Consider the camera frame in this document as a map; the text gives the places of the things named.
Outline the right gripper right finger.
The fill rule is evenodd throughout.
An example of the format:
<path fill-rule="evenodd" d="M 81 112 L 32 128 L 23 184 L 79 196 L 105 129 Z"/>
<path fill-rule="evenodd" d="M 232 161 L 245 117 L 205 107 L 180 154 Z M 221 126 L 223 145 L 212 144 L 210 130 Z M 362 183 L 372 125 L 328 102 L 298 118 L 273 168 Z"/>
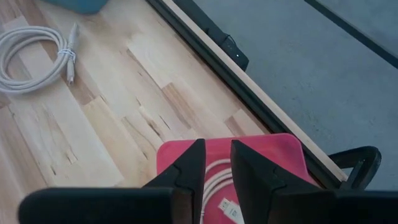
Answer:
<path fill-rule="evenodd" d="M 231 168 L 245 224 L 398 224 L 398 191 L 321 189 L 240 141 Z"/>

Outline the black aluminium table frame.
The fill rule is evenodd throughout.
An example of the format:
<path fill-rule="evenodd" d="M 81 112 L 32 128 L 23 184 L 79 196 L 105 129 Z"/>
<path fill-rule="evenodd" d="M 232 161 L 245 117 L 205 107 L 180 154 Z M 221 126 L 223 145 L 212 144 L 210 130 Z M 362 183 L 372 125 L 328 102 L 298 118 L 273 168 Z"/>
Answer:
<path fill-rule="evenodd" d="M 328 189 L 348 176 L 311 138 L 172 0 L 146 0 L 240 98 L 270 133 L 289 133 L 302 145 L 307 169 Z"/>

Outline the black bar device with LED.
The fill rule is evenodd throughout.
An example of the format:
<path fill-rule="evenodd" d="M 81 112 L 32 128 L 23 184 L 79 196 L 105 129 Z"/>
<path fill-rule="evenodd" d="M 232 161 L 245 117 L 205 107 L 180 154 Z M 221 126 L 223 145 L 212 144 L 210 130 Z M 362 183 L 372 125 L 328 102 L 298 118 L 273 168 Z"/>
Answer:
<path fill-rule="evenodd" d="M 193 0 L 172 0 L 197 26 L 211 38 L 243 71 L 249 59 L 238 48 L 234 39 L 224 33 Z"/>

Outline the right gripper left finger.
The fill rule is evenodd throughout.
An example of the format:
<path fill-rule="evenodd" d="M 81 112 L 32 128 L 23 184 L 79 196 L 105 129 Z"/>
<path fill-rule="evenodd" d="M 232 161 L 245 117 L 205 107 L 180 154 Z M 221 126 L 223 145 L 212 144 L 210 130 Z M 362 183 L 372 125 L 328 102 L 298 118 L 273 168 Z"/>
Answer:
<path fill-rule="evenodd" d="M 19 204 L 20 224 L 200 224 L 205 140 L 141 188 L 53 187 Z"/>

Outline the red plastic bin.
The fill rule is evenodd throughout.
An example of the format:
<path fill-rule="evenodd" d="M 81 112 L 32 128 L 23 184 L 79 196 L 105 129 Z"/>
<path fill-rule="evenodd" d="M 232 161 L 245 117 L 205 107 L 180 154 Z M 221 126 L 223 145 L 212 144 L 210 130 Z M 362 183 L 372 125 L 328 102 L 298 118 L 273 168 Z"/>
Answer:
<path fill-rule="evenodd" d="M 301 143 L 291 134 L 263 134 L 257 136 L 241 136 L 235 138 L 207 139 L 206 165 L 229 159 L 231 141 L 239 140 L 262 156 L 295 174 L 301 179 L 317 185 L 307 170 Z M 163 143 L 157 151 L 157 173 L 160 174 L 193 144 L 194 140 L 176 140 Z M 204 224 L 235 224 L 218 205 L 223 199 L 237 203 L 238 198 L 234 185 L 229 185 L 217 191 L 205 207 Z"/>

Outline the teal plastic bin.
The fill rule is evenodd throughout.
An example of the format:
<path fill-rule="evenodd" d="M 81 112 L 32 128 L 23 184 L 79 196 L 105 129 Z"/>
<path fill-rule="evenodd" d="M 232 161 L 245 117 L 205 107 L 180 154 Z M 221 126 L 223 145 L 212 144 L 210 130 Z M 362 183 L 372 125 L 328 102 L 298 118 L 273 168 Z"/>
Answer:
<path fill-rule="evenodd" d="M 79 14 L 96 14 L 109 0 L 43 0 Z"/>

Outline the black triangular loop bracket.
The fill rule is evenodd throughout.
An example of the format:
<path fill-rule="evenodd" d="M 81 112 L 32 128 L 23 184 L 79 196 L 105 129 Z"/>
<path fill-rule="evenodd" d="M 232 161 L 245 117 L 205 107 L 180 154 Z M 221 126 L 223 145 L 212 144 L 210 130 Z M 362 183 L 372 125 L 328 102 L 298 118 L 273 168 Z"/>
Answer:
<path fill-rule="evenodd" d="M 329 158 L 340 168 L 352 168 L 340 189 L 364 190 L 372 181 L 381 164 L 381 153 L 374 146 L 362 146 L 329 155 Z"/>

